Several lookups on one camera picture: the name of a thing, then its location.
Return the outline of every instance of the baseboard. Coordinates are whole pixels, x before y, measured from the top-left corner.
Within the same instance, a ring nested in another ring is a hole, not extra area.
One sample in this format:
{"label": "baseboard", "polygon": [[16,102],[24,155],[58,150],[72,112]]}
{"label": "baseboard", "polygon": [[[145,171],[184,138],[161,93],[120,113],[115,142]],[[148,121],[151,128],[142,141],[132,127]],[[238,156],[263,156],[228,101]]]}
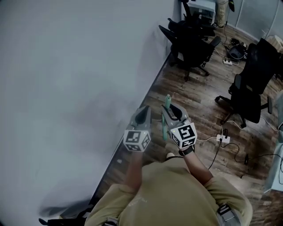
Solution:
{"label": "baseboard", "polygon": [[154,83],[155,83],[155,82],[156,82],[156,80],[158,79],[159,75],[161,74],[161,72],[162,72],[162,70],[163,70],[164,66],[166,65],[166,63],[167,63],[167,61],[168,61],[168,59],[169,59],[170,55],[171,55],[171,52],[170,52],[170,53],[168,54],[168,56],[166,57],[166,60],[164,61],[163,65],[161,66],[161,68],[160,68],[160,70],[159,70],[159,72],[158,72],[157,76],[155,77],[155,79],[154,79],[153,83],[151,84],[151,86],[150,86],[149,90],[147,91],[147,93],[146,93],[145,97],[143,98],[143,101],[141,102],[141,105],[139,106],[139,108],[141,108],[141,107],[143,106],[143,104],[144,104],[144,102],[145,102],[145,98],[146,98],[147,94],[149,94],[149,91],[150,91],[151,87],[154,85]]}
{"label": "baseboard", "polygon": [[246,32],[246,31],[244,31],[244,30],[242,30],[241,28],[238,28],[238,27],[236,27],[236,26],[234,26],[234,25],[232,25],[232,24],[230,24],[230,23],[228,23],[227,25],[230,26],[230,27],[232,27],[232,28],[235,29],[235,30],[238,30],[238,31],[244,33],[245,35],[249,36],[251,39],[253,39],[253,40],[257,41],[257,42],[260,41],[258,38],[252,36],[251,34],[249,34],[248,32]]}

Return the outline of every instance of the black cable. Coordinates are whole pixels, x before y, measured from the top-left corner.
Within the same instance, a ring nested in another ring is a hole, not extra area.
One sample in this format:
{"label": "black cable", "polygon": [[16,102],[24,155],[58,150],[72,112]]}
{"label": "black cable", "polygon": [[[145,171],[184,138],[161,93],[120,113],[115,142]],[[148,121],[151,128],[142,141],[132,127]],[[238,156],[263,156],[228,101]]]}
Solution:
{"label": "black cable", "polygon": [[226,49],[231,49],[230,45],[231,45],[231,47],[233,47],[232,44],[227,44],[227,45],[226,45],[226,47],[227,47]]}
{"label": "black cable", "polygon": [[225,42],[224,42],[224,47],[225,47],[225,50],[226,50],[226,51],[227,51],[227,49],[226,49],[227,35],[226,35],[226,33],[225,33],[225,28],[226,28],[227,23],[228,23],[229,13],[230,13],[230,8],[229,8],[229,11],[228,11],[227,20],[226,20],[226,24],[225,24],[225,27],[224,27],[224,35],[225,35],[225,37],[226,37],[226,40],[225,40]]}
{"label": "black cable", "polygon": [[244,161],[237,161],[236,160],[236,156],[237,156],[237,154],[239,153],[239,151],[240,151],[240,147],[239,147],[239,145],[237,145],[237,144],[235,144],[235,143],[229,143],[229,144],[227,144],[227,145],[225,145],[225,146],[222,146],[221,145],[221,147],[227,147],[228,145],[230,145],[230,144],[234,144],[234,145],[236,145],[237,147],[238,147],[238,151],[237,151],[237,153],[235,154],[235,156],[234,156],[234,160],[235,160],[235,162],[238,162],[238,163],[242,163],[242,162],[244,162]]}
{"label": "black cable", "polygon": [[216,154],[215,154],[215,156],[214,156],[214,159],[213,159],[213,161],[212,161],[212,164],[214,163],[214,160],[216,159],[216,156],[217,156],[217,153],[219,152],[221,143],[222,143],[222,139],[220,139],[220,144],[219,144],[219,146],[218,146],[218,149],[217,149],[217,151],[216,151]]}
{"label": "black cable", "polygon": [[[222,145],[221,145],[221,147],[227,147],[228,145],[231,145],[231,144],[234,144],[234,145],[236,145],[236,146],[238,147],[238,151],[237,151],[237,153],[236,153],[235,156],[234,156],[235,162],[238,162],[238,163],[246,162],[246,160],[245,160],[245,161],[237,161],[237,160],[236,160],[236,156],[237,156],[237,154],[238,154],[239,151],[240,151],[240,147],[239,147],[237,144],[235,144],[235,143],[229,143],[229,144],[227,144],[227,145],[225,145],[225,146],[222,146]],[[267,155],[275,155],[275,156],[278,156],[278,157],[281,158],[280,169],[279,169],[279,174],[278,174],[278,181],[279,181],[279,184],[283,185],[283,183],[281,183],[281,181],[280,181],[280,173],[281,173],[281,172],[283,173],[283,169],[282,169],[283,158],[282,158],[280,155],[278,155],[278,154],[263,154],[263,155],[256,156],[256,157],[254,157],[254,158],[249,158],[249,157],[247,157],[247,161],[248,161],[249,159],[254,160],[254,159],[256,159],[256,158],[260,158],[260,157],[267,156]]]}

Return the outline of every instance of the wooden floor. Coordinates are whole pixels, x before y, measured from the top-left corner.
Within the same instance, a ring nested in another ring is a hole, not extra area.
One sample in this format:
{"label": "wooden floor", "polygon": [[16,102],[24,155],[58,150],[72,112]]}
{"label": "wooden floor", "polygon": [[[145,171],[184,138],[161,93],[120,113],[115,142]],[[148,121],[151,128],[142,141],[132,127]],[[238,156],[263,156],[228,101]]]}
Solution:
{"label": "wooden floor", "polygon": [[[227,44],[229,44],[231,38],[243,41],[247,45],[253,42],[244,34],[230,27],[226,27],[225,32],[228,38]],[[217,35],[221,37],[222,42],[225,41],[223,30],[218,30]],[[216,50],[225,55],[223,43],[220,43]],[[243,70],[245,62],[240,62],[238,66],[227,66],[222,63],[222,57],[214,52],[205,66],[210,75],[205,77],[202,71],[194,69],[190,73],[189,81],[185,82],[184,75],[186,72],[177,66],[170,67],[171,60],[169,58],[168,63],[145,98],[144,105],[151,107],[152,118],[161,119],[161,105],[164,103],[165,96],[170,94],[173,102],[186,108],[189,117],[195,123],[198,139],[205,140],[220,134],[220,120],[226,116],[227,111],[216,104],[214,99],[218,95],[230,98],[228,88],[232,84],[235,75]],[[272,78],[263,95],[261,95],[262,104],[266,103],[268,95],[274,98],[282,90],[282,87],[282,82]],[[274,128],[276,127],[277,109],[273,110],[272,115],[269,115],[265,109],[262,111],[261,116],[271,123]],[[234,120],[238,125],[241,124],[238,115],[233,116],[231,120]],[[247,127],[243,130],[230,122],[227,122],[223,126],[224,128],[228,129],[231,142],[238,144],[240,147],[237,155],[238,161],[243,161],[246,154],[252,157],[273,153],[277,132],[273,131],[263,119],[258,124],[247,121]],[[206,166],[210,166],[217,148],[218,142],[215,139],[206,142],[197,141],[195,153]],[[144,164],[154,161],[162,162],[168,152],[178,154],[173,141],[165,142],[162,139],[161,122],[153,121],[152,142],[145,153]],[[272,156],[251,160],[245,166],[243,163],[235,162],[234,156],[236,152],[237,147],[234,145],[220,148],[211,167],[211,172],[214,175],[225,177],[251,201],[254,210],[251,225],[282,225],[283,193],[271,191],[263,194],[262,190],[271,167]],[[120,145],[98,187],[94,200],[102,197],[111,184],[123,181],[130,155],[131,153],[126,151],[123,145]]]}

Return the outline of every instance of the white cable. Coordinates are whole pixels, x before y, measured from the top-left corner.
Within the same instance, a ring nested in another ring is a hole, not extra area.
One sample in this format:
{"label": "white cable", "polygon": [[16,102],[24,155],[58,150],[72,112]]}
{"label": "white cable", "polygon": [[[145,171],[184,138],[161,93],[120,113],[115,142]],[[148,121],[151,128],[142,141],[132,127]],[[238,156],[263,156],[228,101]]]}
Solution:
{"label": "white cable", "polygon": [[211,139],[211,138],[216,138],[216,136],[212,136],[212,137],[210,137],[210,138],[208,138],[208,139],[206,139],[206,140],[201,140],[201,139],[196,139],[196,140],[198,140],[198,141],[208,141],[208,140]]}
{"label": "white cable", "polygon": [[274,129],[274,128],[265,120],[265,118],[263,118],[263,119],[264,119],[264,121],[267,123],[267,125],[270,126],[271,129],[273,129],[274,131],[278,131],[278,129]]}
{"label": "white cable", "polygon": [[225,57],[225,56],[221,55],[216,49],[214,49],[214,50],[218,53],[219,56],[223,57],[224,59],[235,60],[235,59],[231,59],[231,58],[228,58],[228,57]]}
{"label": "white cable", "polygon": [[230,121],[227,121],[227,122],[233,122],[233,123],[235,123],[235,124],[236,124],[236,126],[237,126],[237,127],[239,127],[239,129],[240,129],[240,130],[242,130],[242,129],[243,129],[243,128],[241,128],[240,126],[238,126],[238,124],[237,124],[235,121],[230,120]]}

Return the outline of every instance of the shoe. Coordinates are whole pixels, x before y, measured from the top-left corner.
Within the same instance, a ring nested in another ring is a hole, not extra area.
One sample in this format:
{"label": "shoe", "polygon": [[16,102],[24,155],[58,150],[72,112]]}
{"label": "shoe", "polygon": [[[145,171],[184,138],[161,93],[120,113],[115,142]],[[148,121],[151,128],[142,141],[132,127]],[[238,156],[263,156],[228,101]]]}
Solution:
{"label": "shoe", "polygon": [[219,25],[216,24],[216,23],[214,23],[213,26],[214,26],[214,27],[218,27],[218,28],[224,28],[224,25],[223,25],[223,26],[219,26]]}
{"label": "shoe", "polygon": [[166,159],[170,158],[170,157],[174,157],[175,155],[172,153],[172,152],[169,152],[167,155],[166,155]]}

